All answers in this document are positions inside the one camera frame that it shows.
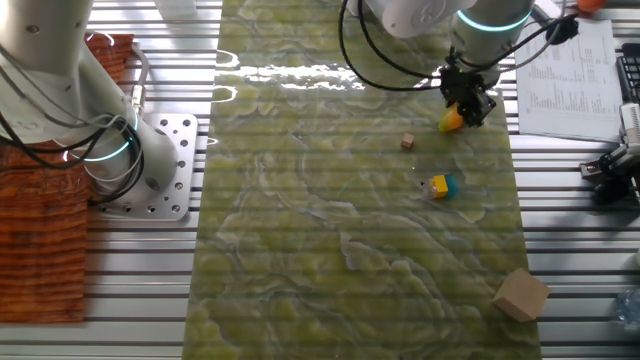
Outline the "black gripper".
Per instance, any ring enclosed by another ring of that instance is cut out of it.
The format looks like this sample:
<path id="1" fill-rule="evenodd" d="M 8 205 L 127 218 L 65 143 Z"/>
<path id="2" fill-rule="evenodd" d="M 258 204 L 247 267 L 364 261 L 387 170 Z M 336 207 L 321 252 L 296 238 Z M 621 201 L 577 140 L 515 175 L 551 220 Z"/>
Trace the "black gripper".
<path id="1" fill-rule="evenodd" d="M 456 65 L 440 69 L 439 89 L 450 108 L 457 100 L 465 100 L 462 117 L 468 127 L 480 127 L 496 107 L 496 101 L 486 91 L 495 85 L 495 78 L 486 74 L 465 72 Z"/>

